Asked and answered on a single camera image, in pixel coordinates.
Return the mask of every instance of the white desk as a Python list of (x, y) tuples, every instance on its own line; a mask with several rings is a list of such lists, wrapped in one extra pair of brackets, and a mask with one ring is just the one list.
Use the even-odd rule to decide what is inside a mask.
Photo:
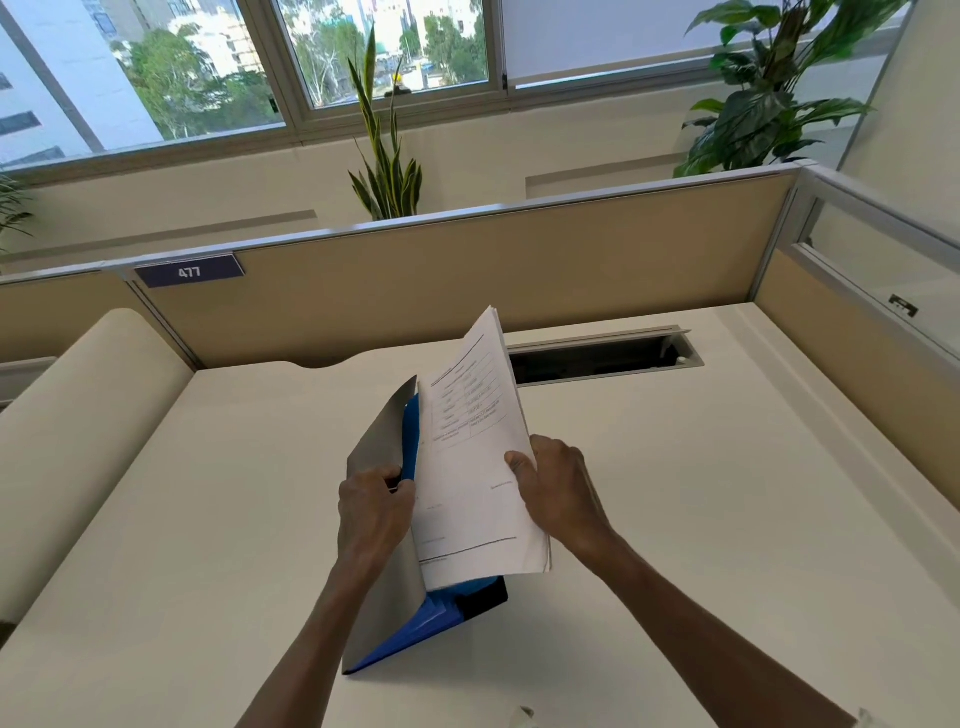
[[(678, 324), (706, 361), (525, 388), (529, 425), (584, 451), (640, 553), (848, 711), (955, 726), (960, 614), (734, 339), (737, 316), (763, 319), (746, 304), (509, 336)], [(0, 726), (232, 728), (333, 563), (347, 453), (455, 348), (199, 373), (0, 651)], [(517, 705), (544, 728), (712, 725), (600, 583), (556, 545), (554, 564), (339, 678), (326, 726), (497, 728)]]

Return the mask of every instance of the city view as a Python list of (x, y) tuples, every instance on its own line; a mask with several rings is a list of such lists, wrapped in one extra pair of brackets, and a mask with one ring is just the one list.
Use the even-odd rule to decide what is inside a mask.
[[(356, 100), (372, 28), (380, 94), (487, 79), (481, 0), (280, 0), (317, 108)], [(235, 0), (0, 0), (0, 165), (283, 120)]]

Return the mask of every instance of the hand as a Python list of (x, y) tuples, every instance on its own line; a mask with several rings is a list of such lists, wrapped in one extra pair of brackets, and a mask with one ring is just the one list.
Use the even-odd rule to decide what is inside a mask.
[(341, 559), (358, 560), (379, 574), (410, 530), (414, 515), (414, 481), (404, 480), (391, 493), (387, 480), (400, 468), (385, 466), (355, 473), (340, 484)]
[(535, 468), (522, 452), (508, 452), (504, 459), (534, 523), (577, 555), (595, 539), (612, 534), (584, 454), (540, 435), (533, 435), (530, 445), (537, 456)]

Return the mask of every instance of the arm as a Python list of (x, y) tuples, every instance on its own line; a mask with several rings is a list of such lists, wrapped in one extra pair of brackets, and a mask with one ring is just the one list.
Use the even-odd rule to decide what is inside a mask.
[(740, 637), (636, 555), (612, 529), (583, 454), (531, 439), (508, 452), (534, 522), (609, 586), (720, 728), (851, 728), (856, 718)]
[(316, 728), (364, 597), (410, 530), (414, 484), (395, 494), (399, 468), (359, 473), (340, 485), (339, 556), (309, 619), (237, 728)]

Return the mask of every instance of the printed form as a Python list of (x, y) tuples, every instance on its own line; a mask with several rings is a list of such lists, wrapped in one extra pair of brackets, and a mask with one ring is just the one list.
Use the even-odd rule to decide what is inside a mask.
[(449, 367), (420, 377), (419, 391), (413, 534), (427, 591), (548, 571), (550, 540), (530, 520), (503, 459), (507, 450), (534, 454), (494, 308)]

